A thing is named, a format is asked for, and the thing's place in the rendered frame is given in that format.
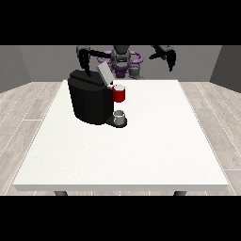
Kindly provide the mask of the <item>pale grey machine lid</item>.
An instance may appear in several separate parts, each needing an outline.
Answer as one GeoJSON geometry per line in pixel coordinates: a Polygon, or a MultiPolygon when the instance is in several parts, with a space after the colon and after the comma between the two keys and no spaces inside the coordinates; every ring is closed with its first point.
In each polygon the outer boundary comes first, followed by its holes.
{"type": "Polygon", "coordinates": [[[97,66],[99,74],[102,76],[104,83],[109,86],[114,81],[114,75],[110,71],[106,62],[103,62],[97,66]]]}

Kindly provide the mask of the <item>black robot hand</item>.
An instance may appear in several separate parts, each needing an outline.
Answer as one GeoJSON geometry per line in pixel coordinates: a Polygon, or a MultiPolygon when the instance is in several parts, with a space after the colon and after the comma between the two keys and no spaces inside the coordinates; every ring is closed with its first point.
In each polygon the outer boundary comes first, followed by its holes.
{"type": "Polygon", "coordinates": [[[88,51],[83,49],[80,51],[76,51],[76,53],[77,53],[77,57],[79,59],[81,68],[85,70],[88,76],[91,76],[90,70],[89,70],[89,60],[92,56],[102,57],[102,58],[111,58],[110,54],[100,52],[100,51],[95,51],[95,50],[88,51]]]}
{"type": "Polygon", "coordinates": [[[176,63],[176,52],[175,50],[165,51],[167,45],[153,45],[155,53],[149,56],[149,59],[162,58],[166,60],[169,66],[169,70],[172,71],[176,63]]]}

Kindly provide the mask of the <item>small grey cup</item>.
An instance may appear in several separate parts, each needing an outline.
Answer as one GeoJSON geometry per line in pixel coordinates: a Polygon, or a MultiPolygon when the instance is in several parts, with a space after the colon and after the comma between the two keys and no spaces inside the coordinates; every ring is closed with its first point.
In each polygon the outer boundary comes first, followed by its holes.
{"type": "Polygon", "coordinates": [[[113,113],[114,123],[117,125],[122,125],[125,122],[125,114],[122,110],[116,110],[113,113]]]}

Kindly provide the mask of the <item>red pod holder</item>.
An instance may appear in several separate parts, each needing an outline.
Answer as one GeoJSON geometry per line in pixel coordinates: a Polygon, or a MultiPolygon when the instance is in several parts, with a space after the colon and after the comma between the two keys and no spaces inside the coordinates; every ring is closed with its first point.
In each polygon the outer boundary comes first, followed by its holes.
{"type": "Polygon", "coordinates": [[[113,101],[116,103],[121,103],[125,100],[125,86],[116,85],[112,88],[113,101]]]}

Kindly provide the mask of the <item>black coffee machine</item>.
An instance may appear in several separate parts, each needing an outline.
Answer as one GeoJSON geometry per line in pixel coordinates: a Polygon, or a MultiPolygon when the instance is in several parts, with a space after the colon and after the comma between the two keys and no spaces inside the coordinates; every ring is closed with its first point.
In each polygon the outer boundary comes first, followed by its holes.
{"type": "Polygon", "coordinates": [[[75,70],[70,74],[68,86],[72,100],[72,108],[76,118],[95,125],[109,124],[116,128],[127,125],[127,119],[122,125],[114,123],[114,101],[111,83],[107,86],[98,72],[75,70]]]}

